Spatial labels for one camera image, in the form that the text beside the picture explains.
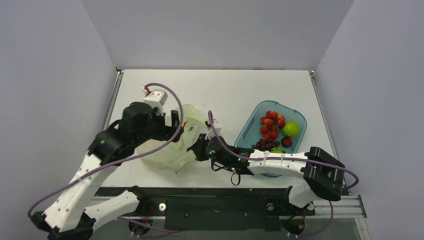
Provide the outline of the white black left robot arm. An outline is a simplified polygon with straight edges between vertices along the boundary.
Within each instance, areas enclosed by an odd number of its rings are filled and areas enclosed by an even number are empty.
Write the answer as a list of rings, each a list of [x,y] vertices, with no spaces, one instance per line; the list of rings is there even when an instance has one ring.
[[[100,204],[89,206],[89,202],[122,163],[134,159],[137,147],[149,140],[164,145],[178,141],[183,119],[181,110],[172,110],[171,124],[166,125],[160,101],[131,103],[121,119],[96,135],[71,182],[56,191],[55,202],[44,211],[28,211],[31,222],[47,232],[49,240],[88,240],[99,227],[125,214],[145,214],[149,197],[138,186]]]

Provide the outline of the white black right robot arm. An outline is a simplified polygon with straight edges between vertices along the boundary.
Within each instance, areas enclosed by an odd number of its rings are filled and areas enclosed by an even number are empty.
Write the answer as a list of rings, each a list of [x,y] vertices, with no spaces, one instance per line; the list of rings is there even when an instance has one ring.
[[[194,153],[196,161],[209,160],[215,172],[299,179],[299,183],[288,187],[282,199],[282,207],[289,214],[315,200],[337,202],[342,198],[345,165],[320,147],[300,153],[275,153],[229,146],[222,137],[207,139],[201,134],[188,150]]]

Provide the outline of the light green plastic bag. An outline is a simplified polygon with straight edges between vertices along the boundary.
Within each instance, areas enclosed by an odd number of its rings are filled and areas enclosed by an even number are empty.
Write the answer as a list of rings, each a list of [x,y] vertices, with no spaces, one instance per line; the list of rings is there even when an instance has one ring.
[[[199,138],[200,134],[208,132],[205,121],[206,114],[192,104],[184,104],[183,133],[177,142],[171,142],[164,148],[140,158],[141,162],[150,168],[171,170],[177,173],[183,165],[192,162],[196,156],[189,147]]]

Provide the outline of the green fake apple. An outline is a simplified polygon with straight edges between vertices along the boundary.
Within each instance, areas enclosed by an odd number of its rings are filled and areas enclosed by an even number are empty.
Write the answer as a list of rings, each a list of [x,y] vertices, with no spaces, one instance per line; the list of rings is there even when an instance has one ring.
[[[291,138],[294,138],[300,132],[300,127],[294,121],[287,121],[281,130],[285,136],[290,136]]]

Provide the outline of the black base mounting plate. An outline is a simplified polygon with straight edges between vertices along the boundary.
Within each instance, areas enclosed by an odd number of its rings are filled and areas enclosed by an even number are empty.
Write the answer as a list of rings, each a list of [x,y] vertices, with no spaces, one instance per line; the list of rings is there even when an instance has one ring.
[[[314,215],[288,201],[285,188],[144,188],[148,199],[129,217],[164,218],[166,230],[279,231],[281,217]]]

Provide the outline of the dark red fake fruit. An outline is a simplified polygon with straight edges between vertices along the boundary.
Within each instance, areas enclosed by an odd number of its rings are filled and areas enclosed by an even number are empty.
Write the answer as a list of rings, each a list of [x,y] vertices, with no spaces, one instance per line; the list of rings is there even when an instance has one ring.
[[[289,135],[287,135],[281,139],[280,143],[284,148],[289,148],[293,145],[293,140]]]

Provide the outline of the red fake strawberry bunch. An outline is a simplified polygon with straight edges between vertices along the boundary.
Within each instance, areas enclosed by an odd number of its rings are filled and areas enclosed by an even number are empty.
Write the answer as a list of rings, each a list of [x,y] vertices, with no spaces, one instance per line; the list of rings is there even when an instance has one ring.
[[[259,132],[264,139],[276,139],[278,136],[283,135],[282,128],[286,123],[286,118],[282,113],[271,110],[267,111],[265,115],[260,118],[259,123],[261,124]]]

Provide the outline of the teal plastic tray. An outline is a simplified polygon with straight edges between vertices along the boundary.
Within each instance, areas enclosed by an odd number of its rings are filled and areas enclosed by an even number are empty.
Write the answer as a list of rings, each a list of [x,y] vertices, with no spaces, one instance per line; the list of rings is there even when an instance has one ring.
[[[305,117],[276,101],[260,102],[235,140],[238,148],[296,153],[307,129]]]

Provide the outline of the dark purple fake grapes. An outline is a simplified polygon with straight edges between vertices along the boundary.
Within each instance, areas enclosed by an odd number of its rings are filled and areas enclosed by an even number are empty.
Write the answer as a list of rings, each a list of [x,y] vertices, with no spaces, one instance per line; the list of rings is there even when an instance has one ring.
[[[254,150],[260,151],[273,151],[280,146],[280,142],[274,138],[261,138],[255,144],[251,146]]]

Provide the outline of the aluminium frame rail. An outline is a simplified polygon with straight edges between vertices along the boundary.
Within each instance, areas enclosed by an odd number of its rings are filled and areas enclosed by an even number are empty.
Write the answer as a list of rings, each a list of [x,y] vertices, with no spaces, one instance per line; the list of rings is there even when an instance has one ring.
[[[166,218],[166,210],[160,211],[159,205],[167,203],[158,201],[153,206],[153,213],[148,217],[149,220],[164,220]],[[313,202],[314,209],[308,214],[313,218],[326,218],[330,216],[331,209],[330,204],[325,200],[316,200]],[[340,201],[332,203],[333,206],[333,217],[335,219],[366,219],[367,214],[363,205],[362,199],[359,195],[343,196]]]

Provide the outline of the green striped fake melon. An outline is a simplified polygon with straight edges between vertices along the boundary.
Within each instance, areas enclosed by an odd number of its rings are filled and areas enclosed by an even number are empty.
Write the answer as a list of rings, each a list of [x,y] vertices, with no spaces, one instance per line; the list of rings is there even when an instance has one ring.
[[[285,154],[286,153],[286,151],[283,148],[281,148],[281,147],[273,147],[270,150],[270,152],[271,153],[276,153],[276,154]]]

